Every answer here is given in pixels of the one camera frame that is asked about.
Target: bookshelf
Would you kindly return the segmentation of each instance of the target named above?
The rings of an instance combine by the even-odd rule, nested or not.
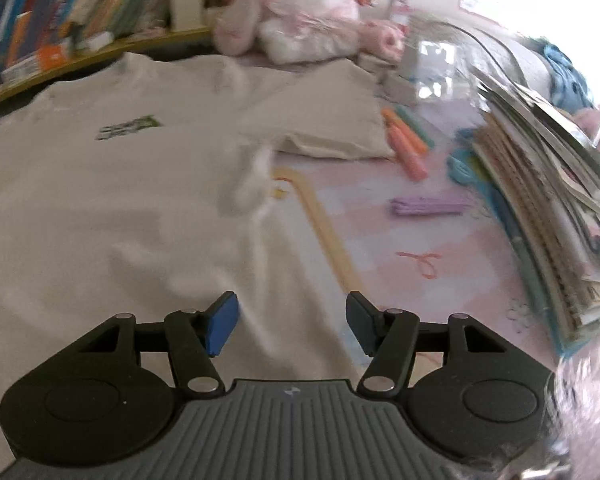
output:
[[[74,58],[55,69],[39,73],[28,79],[25,79],[13,86],[9,86],[0,92],[0,103],[14,97],[15,95],[33,88],[34,86],[52,81],[55,78],[87,68],[101,62],[116,59],[124,52],[147,52],[156,48],[178,45],[199,43],[211,38],[211,29],[209,27],[200,27],[194,30],[184,30],[182,32],[168,32],[157,38],[145,38],[142,40],[130,41],[127,39],[117,40],[101,50],[93,53],[77,52]]]

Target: purple object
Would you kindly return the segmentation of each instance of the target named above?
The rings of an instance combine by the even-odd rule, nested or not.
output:
[[[392,211],[400,216],[462,214],[472,201],[464,196],[430,198],[426,196],[394,198]]]

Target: t-shirt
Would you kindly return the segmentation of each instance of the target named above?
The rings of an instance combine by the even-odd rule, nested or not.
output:
[[[347,63],[327,68],[344,74],[342,85],[355,86],[360,101],[366,82],[352,83],[349,75],[360,73]],[[303,77],[220,56],[169,64],[127,54],[93,76],[49,86],[0,121],[0,398],[115,313],[160,321],[204,310],[226,290],[241,307],[214,360],[226,384],[357,379],[271,214],[272,147],[293,138],[296,151],[365,156],[386,145],[379,116],[380,132],[369,126],[371,87],[342,128],[332,119],[324,131],[311,121],[307,130],[293,92],[307,86]],[[284,92],[296,96],[285,132],[276,136],[269,123],[259,136],[250,111],[272,98],[282,106]],[[347,121],[360,123],[367,105],[365,136]],[[338,106],[333,113],[342,116]],[[0,431],[0,469],[12,459]]]

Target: green marker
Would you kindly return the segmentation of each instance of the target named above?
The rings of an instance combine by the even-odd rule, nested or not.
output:
[[[405,108],[404,106],[397,105],[395,107],[395,113],[400,117],[404,123],[410,127],[417,136],[422,139],[430,150],[432,150],[436,143],[433,141],[431,137],[424,131],[423,127],[420,126],[420,123],[416,120],[416,118]]]

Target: pink plush toy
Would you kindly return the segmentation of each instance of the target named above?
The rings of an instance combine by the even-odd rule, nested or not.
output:
[[[361,22],[355,0],[234,0],[216,23],[214,41],[240,56],[259,38],[276,64],[348,57],[365,50],[398,63],[403,34],[391,22]]]

